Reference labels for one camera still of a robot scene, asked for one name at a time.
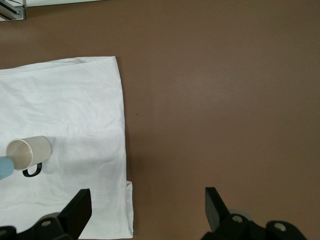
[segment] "white towel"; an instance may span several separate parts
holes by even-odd
[[[123,93],[115,57],[0,70],[0,134],[0,156],[16,138],[45,136],[52,145],[39,175],[24,177],[15,170],[0,181],[0,226],[22,232],[89,188],[92,216],[80,238],[133,237]]]

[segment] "white mug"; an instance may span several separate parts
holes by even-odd
[[[22,170],[26,177],[34,177],[41,172],[42,162],[48,160],[52,152],[51,144],[44,136],[14,139],[6,147],[6,155],[12,159],[15,170]],[[28,168],[37,165],[33,174]]]

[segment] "light blue cylinder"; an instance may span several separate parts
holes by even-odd
[[[14,170],[14,162],[7,156],[0,156],[0,180],[9,177]]]

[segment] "mug handle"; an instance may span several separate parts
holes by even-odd
[[[23,170],[22,173],[25,177],[31,178],[31,177],[37,176],[41,172],[41,169],[42,169],[42,162],[36,165],[36,170],[33,174],[29,174],[28,169]]]

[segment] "brown surface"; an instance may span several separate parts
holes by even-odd
[[[200,239],[206,186],[319,239],[319,1],[36,7],[0,24],[0,46],[1,69],[117,57],[135,240]]]

